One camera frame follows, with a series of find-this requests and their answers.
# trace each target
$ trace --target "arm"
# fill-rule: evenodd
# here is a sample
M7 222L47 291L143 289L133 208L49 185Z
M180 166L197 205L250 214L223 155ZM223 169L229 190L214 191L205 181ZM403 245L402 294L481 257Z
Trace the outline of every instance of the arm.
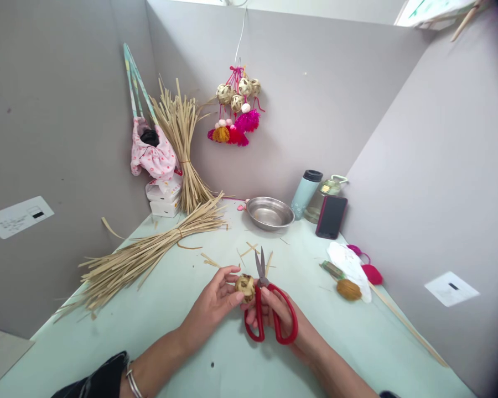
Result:
M288 298L295 308L299 324L297 339L289 347L301 361L310 367L327 394L339 398L378 398L378 395L367 383L327 344L297 304L289 296ZM241 309L245 310L250 306L251 304L243 304ZM263 287L262 317L266 326L274 327L273 311L281 319L283 333L286 335L291 331L292 326L292 317L288 306L278 292L271 293ZM255 314L253 308L249 311L246 319L246 322L251 324L253 328L258 327Z
M242 292L234 292L240 268L221 268L203 289L183 324L165 334L131 365L133 377L143 397L155 397L184 362L205 344L223 318L237 307ZM134 398L125 369L120 381L120 398Z

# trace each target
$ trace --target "light blue thermos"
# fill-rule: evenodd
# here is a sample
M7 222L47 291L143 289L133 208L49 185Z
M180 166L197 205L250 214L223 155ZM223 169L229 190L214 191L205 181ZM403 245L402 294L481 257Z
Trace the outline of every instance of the light blue thermos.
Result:
M322 179L323 173L320 171L307 170L304 172L292 201L292 210L296 220L303 217L304 210Z

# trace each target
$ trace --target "scissors blade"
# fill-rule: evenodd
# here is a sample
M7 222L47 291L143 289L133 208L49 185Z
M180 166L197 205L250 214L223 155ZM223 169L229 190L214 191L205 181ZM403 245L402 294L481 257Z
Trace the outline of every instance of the scissors blade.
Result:
M262 278L266 277L266 272L264 271L264 265L258 259L258 253L256 252L256 250L255 250L255 260L256 260L256 269L258 271L258 277L260 278L260 280L262 280Z
M260 267L262 268L262 273L260 276L260 286L268 286L269 280L266 278L266 260L264 259L264 248L260 246Z

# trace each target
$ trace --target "tissue box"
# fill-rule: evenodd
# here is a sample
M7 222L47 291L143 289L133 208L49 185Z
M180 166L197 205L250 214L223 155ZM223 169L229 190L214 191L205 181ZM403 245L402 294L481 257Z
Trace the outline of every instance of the tissue box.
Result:
M157 183L160 185L155 185L153 181L146 185L146 196L149 200L173 203L179 198L183 186L183 179L180 176L174 174L172 181L157 181Z
M149 203L151 207L151 212L154 216L169 217L173 218L179 213L179 198L176 198L173 202L159 202L151 201Z

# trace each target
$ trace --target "stainless steel bowl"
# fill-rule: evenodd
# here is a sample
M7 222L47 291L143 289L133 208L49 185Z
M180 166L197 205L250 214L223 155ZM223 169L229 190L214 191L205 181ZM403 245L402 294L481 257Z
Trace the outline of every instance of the stainless steel bowl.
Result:
M260 196L247 202L253 223L265 231L283 231L295 220L293 210L280 200Z

